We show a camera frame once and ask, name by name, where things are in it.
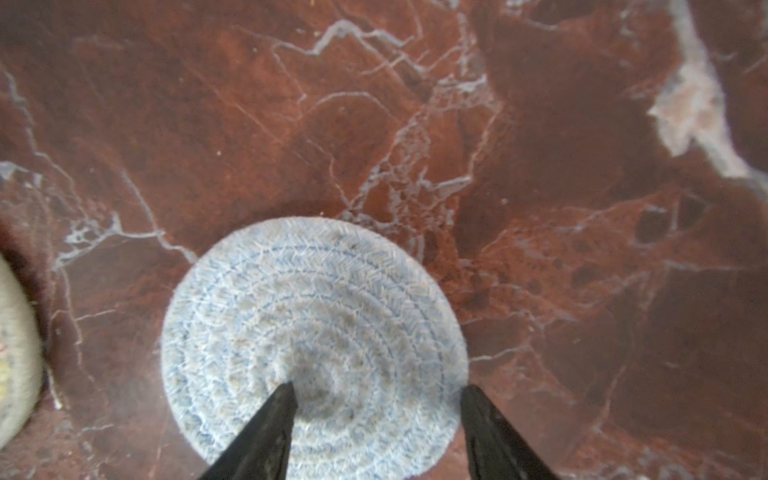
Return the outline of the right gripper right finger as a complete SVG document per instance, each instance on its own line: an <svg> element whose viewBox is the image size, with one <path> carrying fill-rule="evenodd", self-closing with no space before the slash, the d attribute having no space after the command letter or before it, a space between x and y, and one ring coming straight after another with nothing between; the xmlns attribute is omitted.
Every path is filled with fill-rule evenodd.
<svg viewBox="0 0 768 480"><path fill-rule="evenodd" d="M472 479L558 479L479 386L463 388L460 409Z"/></svg>

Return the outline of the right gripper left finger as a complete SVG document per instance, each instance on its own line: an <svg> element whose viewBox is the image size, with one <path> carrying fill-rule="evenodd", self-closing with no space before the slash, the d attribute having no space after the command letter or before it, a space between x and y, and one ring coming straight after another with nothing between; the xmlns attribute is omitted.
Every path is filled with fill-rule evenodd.
<svg viewBox="0 0 768 480"><path fill-rule="evenodd" d="M292 382L268 397L201 480L284 480L298 408Z"/></svg>

